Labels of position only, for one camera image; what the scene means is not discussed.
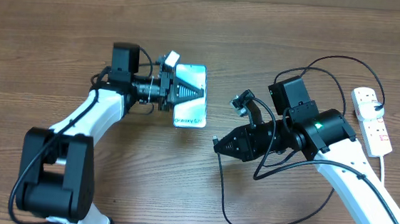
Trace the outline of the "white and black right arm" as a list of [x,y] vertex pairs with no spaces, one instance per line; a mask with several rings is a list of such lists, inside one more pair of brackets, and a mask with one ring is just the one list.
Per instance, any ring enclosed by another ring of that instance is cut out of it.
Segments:
[[300,151],[305,161],[266,173],[256,170],[253,178],[261,180],[312,165],[338,193],[356,224],[400,224],[400,207],[376,176],[344,116],[335,109],[319,112],[299,76],[276,82],[268,89],[281,120],[263,122],[256,107],[258,99],[245,91],[231,105],[244,111],[250,122],[224,138],[215,138],[214,152],[245,162],[264,161],[268,153],[287,148]]

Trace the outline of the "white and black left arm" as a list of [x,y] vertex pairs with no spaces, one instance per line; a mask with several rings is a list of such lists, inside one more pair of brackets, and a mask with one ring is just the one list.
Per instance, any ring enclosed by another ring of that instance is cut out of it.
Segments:
[[112,63],[91,79],[88,98],[50,128],[24,137],[19,177],[9,196],[16,224],[115,224],[93,204],[94,148],[106,131],[136,104],[173,111],[177,128],[202,128],[207,113],[207,68],[180,62],[171,51],[138,75],[144,48],[115,42]]

